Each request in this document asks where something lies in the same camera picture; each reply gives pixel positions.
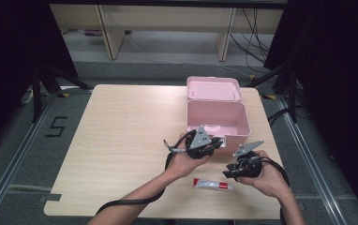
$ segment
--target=open plastic box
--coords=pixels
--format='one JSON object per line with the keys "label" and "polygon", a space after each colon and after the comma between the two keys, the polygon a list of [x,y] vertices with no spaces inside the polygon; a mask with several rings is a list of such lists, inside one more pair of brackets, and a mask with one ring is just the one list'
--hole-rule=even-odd
{"label": "open plastic box", "polygon": [[235,79],[189,77],[187,99],[187,131],[203,125],[209,135],[222,138],[217,154],[232,154],[246,141],[251,129]]}

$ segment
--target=red and white tube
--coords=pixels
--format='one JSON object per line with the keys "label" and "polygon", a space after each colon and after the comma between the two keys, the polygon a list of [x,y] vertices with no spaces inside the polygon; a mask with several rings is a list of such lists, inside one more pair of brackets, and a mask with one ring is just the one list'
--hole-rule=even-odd
{"label": "red and white tube", "polygon": [[201,180],[199,178],[194,178],[193,187],[194,188],[204,188],[204,189],[232,190],[232,185],[229,185],[228,183],[218,182],[218,181]]}

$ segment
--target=table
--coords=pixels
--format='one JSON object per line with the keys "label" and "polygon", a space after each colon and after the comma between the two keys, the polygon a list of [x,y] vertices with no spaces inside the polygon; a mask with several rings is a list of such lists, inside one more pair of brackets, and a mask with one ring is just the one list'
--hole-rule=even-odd
{"label": "table", "polygon": [[[251,135],[281,164],[272,131],[256,89],[241,88]],[[47,201],[49,216],[93,216],[164,170],[169,151],[186,132],[186,87],[98,85],[84,111],[52,188],[60,201]],[[255,188],[225,178],[231,156],[214,154],[188,177],[166,188],[140,218],[278,219],[279,204]],[[194,189],[193,178],[228,182],[233,191]]]}

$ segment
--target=person's right hand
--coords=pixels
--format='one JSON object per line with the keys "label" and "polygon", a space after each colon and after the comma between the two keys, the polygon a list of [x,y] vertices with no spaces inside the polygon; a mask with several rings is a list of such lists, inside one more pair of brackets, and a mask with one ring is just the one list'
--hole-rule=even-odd
{"label": "person's right hand", "polygon": [[[255,153],[261,158],[267,158],[267,154],[265,151],[255,151]],[[249,185],[261,193],[278,198],[284,194],[287,194],[290,191],[287,183],[282,177],[281,173],[269,163],[263,162],[261,164],[261,174],[256,178],[250,177],[238,177],[237,181],[244,184]]]}

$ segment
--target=desk panel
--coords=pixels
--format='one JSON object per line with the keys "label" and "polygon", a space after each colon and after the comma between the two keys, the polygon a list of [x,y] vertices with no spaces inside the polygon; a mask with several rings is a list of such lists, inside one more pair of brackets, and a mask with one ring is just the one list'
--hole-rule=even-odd
{"label": "desk panel", "polygon": [[[252,133],[248,142],[261,145],[281,164],[273,134],[258,92],[242,88]],[[95,88],[52,194],[49,216],[93,216],[104,203],[120,199],[162,173],[168,150],[186,132],[185,86],[99,85]],[[141,218],[279,218],[279,204],[253,187],[222,174],[231,156],[213,155],[188,177],[167,187],[164,195],[140,214]],[[233,191],[194,189],[193,178],[228,182]]]}

